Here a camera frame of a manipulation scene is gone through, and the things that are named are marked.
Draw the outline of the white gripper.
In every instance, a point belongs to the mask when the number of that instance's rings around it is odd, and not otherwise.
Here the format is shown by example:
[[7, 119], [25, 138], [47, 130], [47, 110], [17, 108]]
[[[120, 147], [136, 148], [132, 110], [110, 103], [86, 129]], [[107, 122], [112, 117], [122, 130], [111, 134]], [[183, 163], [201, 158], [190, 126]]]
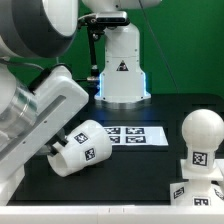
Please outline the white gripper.
[[[0, 184], [17, 178], [24, 164], [70, 121], [89, 96], [63, 65], [29, 91], [0, 68]], [[64, 146], [44, 145], [40, 155], [55, 156]]]

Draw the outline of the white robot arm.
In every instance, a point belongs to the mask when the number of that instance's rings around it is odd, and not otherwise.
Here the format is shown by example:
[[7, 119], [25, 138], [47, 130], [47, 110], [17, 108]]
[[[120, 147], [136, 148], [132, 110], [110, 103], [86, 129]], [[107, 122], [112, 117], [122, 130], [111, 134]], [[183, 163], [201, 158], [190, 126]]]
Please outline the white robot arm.
[[72, 44], [84, 3], [107, 27], [125, 9], [162, 0], [0, 0], [0, 187], [20, 181], [24, 164], [88, 102], [88, 94], [59, 66], [29, 91], [3, 65], [11, 57], [53, 58]]

